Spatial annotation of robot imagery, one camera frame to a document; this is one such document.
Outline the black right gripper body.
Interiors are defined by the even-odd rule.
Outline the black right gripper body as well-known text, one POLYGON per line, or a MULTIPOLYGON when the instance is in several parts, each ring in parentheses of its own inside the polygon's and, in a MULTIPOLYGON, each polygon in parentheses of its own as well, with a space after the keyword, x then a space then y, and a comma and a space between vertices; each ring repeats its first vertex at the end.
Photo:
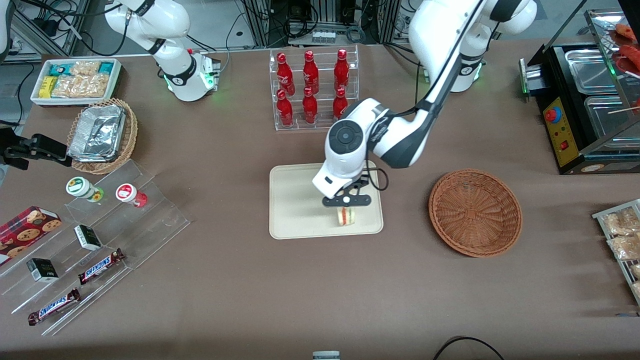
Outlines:
POLYGON ((5 151, 14 146, 20 146, 23 141, 23 137, 16 135, 11 127, 0 128, 0 152, 5 151))

